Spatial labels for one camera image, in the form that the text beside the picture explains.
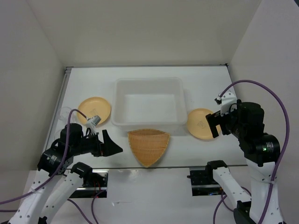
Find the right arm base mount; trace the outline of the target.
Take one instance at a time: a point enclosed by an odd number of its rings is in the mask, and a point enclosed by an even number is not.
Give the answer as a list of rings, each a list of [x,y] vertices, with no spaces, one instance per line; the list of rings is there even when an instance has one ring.
[[[227,188],[221,175],[226,177],[229,168],[222,161],[211,161],[204,167],[191,167],[189,171],[187,178],[191,182],[192,196],[220,195]]]

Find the clear glass cup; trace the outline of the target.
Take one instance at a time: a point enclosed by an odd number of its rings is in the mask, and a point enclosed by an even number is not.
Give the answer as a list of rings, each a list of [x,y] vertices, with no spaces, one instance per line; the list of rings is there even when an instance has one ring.
[[[71,108],[69,108],[69,107],[61,107],[57,111],[58,119],[60,121],[67,122],[70,112],[71,112]]]

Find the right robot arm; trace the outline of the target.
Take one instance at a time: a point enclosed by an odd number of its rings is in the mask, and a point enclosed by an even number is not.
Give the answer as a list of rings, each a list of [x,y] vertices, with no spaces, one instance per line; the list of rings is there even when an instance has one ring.
[[[271,180],[280,156],[277,138],[264,132],[264,110],[259,104],[237,100],[228,112],[208,114],[207,122],[213,137],[217,126],[223,135],[234,135],[249,167],[251,193],[248,194],[232,177],[224,161],[210,161],[206,165],[205,179],[218,183],[233,205],[237,224],[282,224],[278,202],[278,187]]]

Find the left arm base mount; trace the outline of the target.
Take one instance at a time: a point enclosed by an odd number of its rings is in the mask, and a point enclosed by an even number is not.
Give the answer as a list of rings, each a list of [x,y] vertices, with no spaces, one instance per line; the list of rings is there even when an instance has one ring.
[[[84,181],[70,196],[76,198],[106,198],[107,197],[107,169],[95,169],[91,179]]]

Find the woven bamboo basket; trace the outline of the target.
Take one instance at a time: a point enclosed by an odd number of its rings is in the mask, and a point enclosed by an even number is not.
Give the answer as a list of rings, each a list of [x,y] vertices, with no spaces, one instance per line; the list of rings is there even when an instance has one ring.
[[[170,134],[156,129],[139,129],[128,132],[131,152],[145,168],[155,164],[165,153]]]

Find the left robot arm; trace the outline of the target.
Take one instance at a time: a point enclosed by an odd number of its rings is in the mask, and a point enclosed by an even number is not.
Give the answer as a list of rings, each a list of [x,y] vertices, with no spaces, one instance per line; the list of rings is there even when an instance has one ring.
[[[30,190],[7,223],[49,224],[77,188],[94,181],[93,169],[82,162],[73,163],[75,156],[108,157],[123,151],[111,140],[107,130],[102,135],[100,141],[97,133],[84,135],[79,124],[66,125],[60,138],[41,155]]]

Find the tan plate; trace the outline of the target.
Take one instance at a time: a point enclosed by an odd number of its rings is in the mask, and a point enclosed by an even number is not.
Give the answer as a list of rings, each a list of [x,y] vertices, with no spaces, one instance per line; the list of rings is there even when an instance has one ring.
[[[188,114],[187,129],[191,135],[201,140],[212,140],[213,135],[210,130],[206,115],[213,112],[205,108],[197,108]]]
[[[99,127],[109,118],[111,114],[111,105],[104,98],[91,97],[81,102],[78,106],[78,110],[88,118],[98,115],[101,118],[101,121],[96,127]]]

